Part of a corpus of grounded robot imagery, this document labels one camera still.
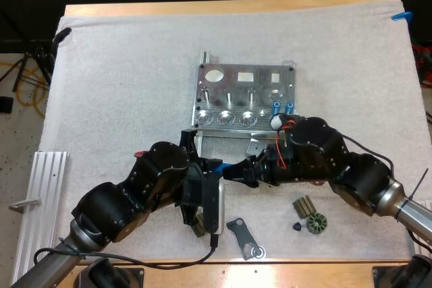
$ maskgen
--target tripod leg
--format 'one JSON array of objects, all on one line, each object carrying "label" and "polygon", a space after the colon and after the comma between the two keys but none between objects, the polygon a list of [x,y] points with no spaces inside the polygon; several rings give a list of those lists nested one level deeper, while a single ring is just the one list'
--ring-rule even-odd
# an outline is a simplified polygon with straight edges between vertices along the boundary
[{"label": "tripod leg", "polygon": [[18,87],[18,83],[21,80],[22,74],[24,73],[24,69],[26,67],[28,60],[28,53],[24,53],[24,58],[21,62],[20,70],[18,71],[18,75],[16,76],[15,83],[13,84],[12,92],[16,92],[16,88]]}]

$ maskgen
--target yellow cable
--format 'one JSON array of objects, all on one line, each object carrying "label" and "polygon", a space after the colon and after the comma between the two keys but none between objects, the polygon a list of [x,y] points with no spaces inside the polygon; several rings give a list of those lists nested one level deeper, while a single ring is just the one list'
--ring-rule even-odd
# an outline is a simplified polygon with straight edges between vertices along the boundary
[{"label": "yellow cable", "polygon": [[[9,62],[1,62],[1,61],[0,61],[0,65],[6,66],[6,67],[13,67],[13,66],[14,66],[12,63],[9,63]],[[38,75],[36,74],[36,71],[37,71],[38,69],[39,69],[39,67],[36,67],[36,68],[34,68],[34,69],[32,69],[32,70],[29,70],[29,69],[24,68],[24,71],[26,72],[26,74],[24,74],[24,76],[25,76],[25,77],[34,76],[34,77],[38,80],[38,85],[39,85],[39,86],[44,86],[45,83],[43,82],[43,79],[42,79],[40,76],[38,76]],[[42,111],[41,111],[41,110],[39,109],[39,107],[38,107],[38,104],[41,103],[42,100],[43,100],[44,97],[45,97],[45,93],[46,93],[45,88],[43,88],[42,96],[41,96],[39,99],[37,99],[37,94],[38,94],[38,89],[39,89],[39,87],[35,86],[35,87],[34,87],[34,90],[33,90],[33,99],[32,99],[32,102],[31,102],[31,103],[26,103],[25,101],[23,101],[23,100],[20,98],[20,88],[21,88],[21,84],[22,84],[22,80],[20,80],[20,81],[18,82],[18,85],[17,85],[17,88],[16,88],[16,99],[18,100],[18,102],[19,102],[22,106],[24,106],[24,107],[31,107],[31,106],[33,106],[33,107],[34,107],[34,110],[38,113],[38,115],[40,115],[42,118],[45,118],[45,115],[42,113]]]}]

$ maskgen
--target white cloth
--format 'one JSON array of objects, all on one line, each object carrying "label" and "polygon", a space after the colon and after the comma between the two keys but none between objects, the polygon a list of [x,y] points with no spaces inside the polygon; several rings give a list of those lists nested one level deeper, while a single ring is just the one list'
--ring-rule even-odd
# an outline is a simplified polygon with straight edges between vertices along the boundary
[{"label": "white cloth", "polygon": [[[385,1],[277,13],[63,17],[41,150],[66,150],[70,167],[63,190],[59,234],[69,232],[71,210],[91,188],[123,181],[133,153],[154,142],[178,143],[190,127],[200,50],[221,63],[297,63],[297,108],[387,155],[410,193],[432,151],[404,11]],[[248,140],[205,138],[203,154],[234,163]],[[351,150],[360,152],[350,146]],[[299,221],[292,202],[308,194],[328,221],[320,235]],[[428,174],[416,198],[431,197]],[[308,183],[252,190],[226,181],[225,220],[242,217],[268,258],[407,258],[406,232],[389,217],[368,217],[328,185]],[[179,208],[153,213],[110,252],[135,258],[198,258],[209,236],[197,239]],[[216,257],[241,258],[225,228]]]}]

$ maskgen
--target gear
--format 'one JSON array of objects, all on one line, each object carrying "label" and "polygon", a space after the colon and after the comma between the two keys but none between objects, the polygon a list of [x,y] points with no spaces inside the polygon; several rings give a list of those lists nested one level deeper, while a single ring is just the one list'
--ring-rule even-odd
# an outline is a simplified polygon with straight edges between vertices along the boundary
[{"label": "gear", "polygon": [[320,234],[324,232],[326,227],[327,227],[327,219],[325,218],[324,215],[320,214],[319,212],[312,214],[306,222],[306,228],[312,234]]}]

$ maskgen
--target table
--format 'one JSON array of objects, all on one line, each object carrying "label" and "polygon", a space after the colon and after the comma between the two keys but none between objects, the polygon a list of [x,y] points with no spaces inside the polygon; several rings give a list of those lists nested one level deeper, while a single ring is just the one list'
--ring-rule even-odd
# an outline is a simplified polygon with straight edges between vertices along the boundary
[{"label": "table", "polygon": [[[177,3],[122,3],[68,5],[65,16],[149,16],[198,13],[256,13],[314,7],[329,7],[387,0],[241,0],[197,1]],[[146,287],[372,287],[371,267],[400,265],[399,262],[290,262],[270,260],[245,264],[233,260],[212,260],[211,263],[170,272],[145,269]],[[77,267],[59,287],[71,287],[83,269]]]}]

